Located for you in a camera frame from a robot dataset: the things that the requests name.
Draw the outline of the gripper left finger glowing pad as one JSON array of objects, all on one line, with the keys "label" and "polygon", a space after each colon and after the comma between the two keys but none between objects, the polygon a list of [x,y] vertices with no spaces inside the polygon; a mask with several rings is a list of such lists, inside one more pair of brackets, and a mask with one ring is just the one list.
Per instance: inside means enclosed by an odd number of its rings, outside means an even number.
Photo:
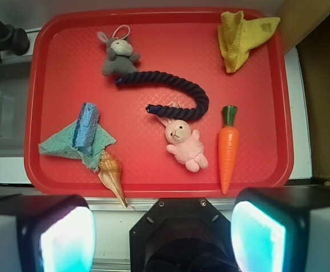
[{"label": "gripper left finger glowing pad", "polygon": [[90,271],[96,223],[79,195],[0,195],[0,271]]}]

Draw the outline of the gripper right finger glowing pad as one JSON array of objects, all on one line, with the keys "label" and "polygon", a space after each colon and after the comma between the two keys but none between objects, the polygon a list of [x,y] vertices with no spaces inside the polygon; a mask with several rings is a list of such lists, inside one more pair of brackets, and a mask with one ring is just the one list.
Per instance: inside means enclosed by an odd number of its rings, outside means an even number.
[{"label": "gripper right finger glowing pad", "polygon": [[241,271],[330,271],[330,186],[242,190],[231,240]]}]

